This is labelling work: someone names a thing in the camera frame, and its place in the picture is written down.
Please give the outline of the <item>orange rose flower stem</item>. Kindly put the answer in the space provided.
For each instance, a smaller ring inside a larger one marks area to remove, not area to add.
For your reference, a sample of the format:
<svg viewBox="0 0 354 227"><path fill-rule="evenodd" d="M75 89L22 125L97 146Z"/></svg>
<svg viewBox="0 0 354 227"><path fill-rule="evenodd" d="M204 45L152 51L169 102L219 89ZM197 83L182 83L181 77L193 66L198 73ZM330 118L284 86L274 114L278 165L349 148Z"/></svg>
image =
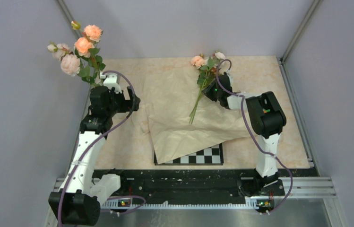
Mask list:
<svg viewBox="0 0 354 227"><path fill-rule="evenodd" d="M102 85L100 74L105 64L99 55L100 48L97 46L101 41L103 30L97 25L87 25L82 28L77 21L72 21L71 27L82 33L82 37L74 43L74 54L80 60L78 76L93 87Z"/></svg>

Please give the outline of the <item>white rose flower stem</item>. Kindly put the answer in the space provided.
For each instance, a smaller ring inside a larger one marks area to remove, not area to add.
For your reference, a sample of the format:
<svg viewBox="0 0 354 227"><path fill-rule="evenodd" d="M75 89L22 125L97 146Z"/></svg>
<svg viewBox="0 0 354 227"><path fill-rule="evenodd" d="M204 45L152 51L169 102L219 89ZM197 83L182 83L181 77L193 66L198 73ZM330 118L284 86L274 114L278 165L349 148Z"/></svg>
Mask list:
<svg viewBox="0 0 354 227"><path fill-rule="evenodd" d="M52 57L60 62L61 70L72 77L79 76L84 82L94 85L95 78L91 75L91 67L83 63L82 57L72 51L66 44L50 42L47 46Z"/></svg>

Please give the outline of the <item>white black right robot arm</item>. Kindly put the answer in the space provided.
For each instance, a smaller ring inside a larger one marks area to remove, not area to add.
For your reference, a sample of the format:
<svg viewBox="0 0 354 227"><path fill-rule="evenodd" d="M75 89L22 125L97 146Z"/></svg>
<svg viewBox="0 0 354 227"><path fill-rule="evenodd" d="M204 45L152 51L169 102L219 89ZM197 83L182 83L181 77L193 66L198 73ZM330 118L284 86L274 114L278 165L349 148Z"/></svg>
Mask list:
<svg viewBox="0 0 354 227"><path fill-rule="evenodd" d="M250 135L255 133L259 136L255 144L260 149L253 188L256 193L266 195L278 181L276 154L286 116L273 92L247 97L245 93L233 92L232 81L232 77L224 73L201 93L226 109L239 109L249 114L253 129Z"/></svg>

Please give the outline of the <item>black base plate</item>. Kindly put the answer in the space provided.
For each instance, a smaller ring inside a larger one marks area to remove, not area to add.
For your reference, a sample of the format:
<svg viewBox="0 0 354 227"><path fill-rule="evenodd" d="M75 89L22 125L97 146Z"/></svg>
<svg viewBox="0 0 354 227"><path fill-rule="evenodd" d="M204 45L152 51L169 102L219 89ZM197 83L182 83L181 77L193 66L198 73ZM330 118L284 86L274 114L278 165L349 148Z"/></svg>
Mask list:
<svg viewBox="0 0 354 227"><path fill-rule="evenodd" d="M94 178L115 174L121 187L113 196L141 196L147 204L222 205L243 204L250 196L276 198L292 191L291 179L283 186L286 170L278 171L278 181L260 188L254 184L253 169L182 170L95 170Z"/></svg>

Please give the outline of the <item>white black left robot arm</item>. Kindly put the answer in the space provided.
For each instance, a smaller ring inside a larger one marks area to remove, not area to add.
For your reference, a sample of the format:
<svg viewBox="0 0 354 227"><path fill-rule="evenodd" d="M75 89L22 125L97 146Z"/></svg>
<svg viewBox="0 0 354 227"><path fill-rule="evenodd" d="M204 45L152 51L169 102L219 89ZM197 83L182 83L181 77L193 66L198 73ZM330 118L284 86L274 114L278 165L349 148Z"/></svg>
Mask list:
<svg viewBox="0 0 354 227"><path fill-rule="evenodd" d="M106 174L93 183L93 173L100 150L110 132L121 126L139 109L140 99L132 86L127 87L129 99L114 87L98 86L91 89L90 105L80 123L78 145L70 163L69 172L56 192L48 198L58 226L94 226L101 207L114 193L123 195L127 181L116 174Z"/></svg>

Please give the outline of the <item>orange kraft wrapping paper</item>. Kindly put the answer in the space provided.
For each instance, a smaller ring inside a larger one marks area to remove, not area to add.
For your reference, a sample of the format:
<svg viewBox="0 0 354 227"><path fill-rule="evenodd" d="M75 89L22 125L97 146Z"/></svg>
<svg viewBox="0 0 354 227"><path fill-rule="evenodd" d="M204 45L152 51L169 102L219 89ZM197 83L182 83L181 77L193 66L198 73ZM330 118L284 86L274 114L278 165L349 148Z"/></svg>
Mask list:
<svg viewBox="0 0 354 227"><path fill-rule="evenodd" d="M188 66L143 78L140 98L159 163L249 137L240 109L225 109L206 97L197 99L198 75Z"/></svg>

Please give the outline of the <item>aluminium front rail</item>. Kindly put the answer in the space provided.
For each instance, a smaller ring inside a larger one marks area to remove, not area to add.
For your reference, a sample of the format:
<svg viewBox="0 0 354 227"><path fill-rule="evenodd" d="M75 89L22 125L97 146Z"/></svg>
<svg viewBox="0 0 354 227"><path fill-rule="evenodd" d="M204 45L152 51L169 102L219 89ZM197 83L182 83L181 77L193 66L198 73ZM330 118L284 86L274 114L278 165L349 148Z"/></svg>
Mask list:
<svg viewBox="0 0 354 227"><path fill-rule="evenodd" d="M260 209L274 207L282 199L330 199L336 197L326 177L280 178L278 183L250 195L251 179L233 178L127 178L102 204L104 210Z"/></svg>

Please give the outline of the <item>pink rose flower stem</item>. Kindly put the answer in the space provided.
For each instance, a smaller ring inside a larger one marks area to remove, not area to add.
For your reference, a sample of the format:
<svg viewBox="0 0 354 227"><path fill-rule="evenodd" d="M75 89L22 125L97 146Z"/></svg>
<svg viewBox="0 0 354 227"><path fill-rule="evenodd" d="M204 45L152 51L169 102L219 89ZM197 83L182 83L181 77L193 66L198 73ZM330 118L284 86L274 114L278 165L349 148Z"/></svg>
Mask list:
<svg viewBox="0 0 354 227"><path fill-rule="evenodd" d="M220 62L222 62L225 58L226 58L226 56L222 52L216 51L212 55L210 55L208 58L206 58L204 56L204 54L200 54L200 55L194 56L190 60L191 66L193 66L199 70L199 75L198 75L198 79L197 79L197 85L199 87L199 92L198 92L198 96L197 96L195 105L190 113L189 124L193 124L199 101L203 96L202 91L205 88L207 88L214 81L215 74L216 74L216 68L220 64Z"/></svg>

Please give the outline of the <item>black white checkerboard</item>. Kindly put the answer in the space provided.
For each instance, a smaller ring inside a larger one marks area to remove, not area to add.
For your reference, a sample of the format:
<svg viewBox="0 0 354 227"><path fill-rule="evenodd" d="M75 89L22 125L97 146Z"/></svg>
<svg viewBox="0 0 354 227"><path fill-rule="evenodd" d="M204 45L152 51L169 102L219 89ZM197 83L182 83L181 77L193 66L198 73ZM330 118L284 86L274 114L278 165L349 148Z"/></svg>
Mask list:
<svg viewBox="0 0 354 227"><path fill-rule="evenodd" d="M224 154L222 143L191 153L165 163L159 163L154 155L156 166L222 166Z"/></svg>

